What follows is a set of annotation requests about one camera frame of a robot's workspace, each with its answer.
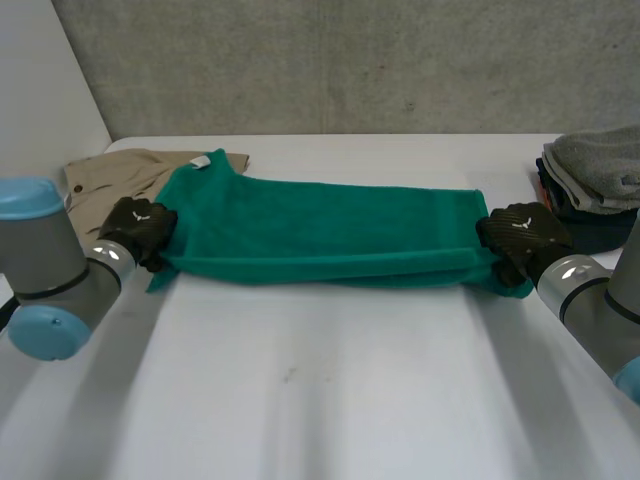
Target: light blue joint cap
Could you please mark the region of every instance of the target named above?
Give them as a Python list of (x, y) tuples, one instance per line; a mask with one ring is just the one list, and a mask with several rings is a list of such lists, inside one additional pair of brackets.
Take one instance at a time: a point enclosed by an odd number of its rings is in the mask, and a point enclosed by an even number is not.
[(640, 357), (634, 358), (622, 367), (613, 377), (613, 383), (640, 405)]
[(20, 307), (8, 326), (18, 350), (38, 360), (66, 360), (89, 341), (91, 330), (74, 314), (47, 305)]
[(63, 208), (55, 185), (46, 177), (0, 178), (0, 220), (47, 217)]

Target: green towel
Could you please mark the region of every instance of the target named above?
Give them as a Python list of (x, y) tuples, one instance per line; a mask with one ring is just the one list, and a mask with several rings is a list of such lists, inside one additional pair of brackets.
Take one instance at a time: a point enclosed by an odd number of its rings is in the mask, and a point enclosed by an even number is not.
[(163, 252), (170, 268), (229, 282), (332, 282), (369, 287), (476, 284), (525, 297), (532, 286), (502, 287), (496, 261), (480, 246), (487, 215), (477, 190), (361, 187), (259, 180), (235, 173), (223, 150), (211, 165), (177, 169), (156, 201), (178, 212)]

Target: table surface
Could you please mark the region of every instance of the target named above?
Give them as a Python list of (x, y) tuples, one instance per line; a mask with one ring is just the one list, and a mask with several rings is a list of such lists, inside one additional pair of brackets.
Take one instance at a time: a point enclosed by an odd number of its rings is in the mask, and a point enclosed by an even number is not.
[[(536, 199), (557, 135), (129, 138), (250, 154), (247, 175)], [(617, 253), (599, 260), (613, 267)], [(532, 294), (241, 287), (137, 272), (91, 342), (0, 340), (0, 478), (631, 479), (640, 409)]]

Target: beige garment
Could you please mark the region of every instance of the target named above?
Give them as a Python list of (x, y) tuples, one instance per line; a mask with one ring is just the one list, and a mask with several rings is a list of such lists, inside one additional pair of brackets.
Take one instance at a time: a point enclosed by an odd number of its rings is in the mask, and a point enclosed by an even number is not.
[[(98, 237), (114, 204), (122, 197), (153, 201), (176, 168), (203, 152), (154, 152), (142, 148), (120, 150), (72, 162), (64, 169), (69, 185), (69, 218), (82, 245)], [(248, 155), (228, 153), (229, 164), (244, 173)]]

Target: gray concrete wall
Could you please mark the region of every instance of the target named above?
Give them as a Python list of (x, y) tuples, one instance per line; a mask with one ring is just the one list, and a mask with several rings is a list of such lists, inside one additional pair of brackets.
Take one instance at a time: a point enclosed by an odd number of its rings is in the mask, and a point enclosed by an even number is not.
[(114, 138), (640, 122), (638, 0), (53, 0)]

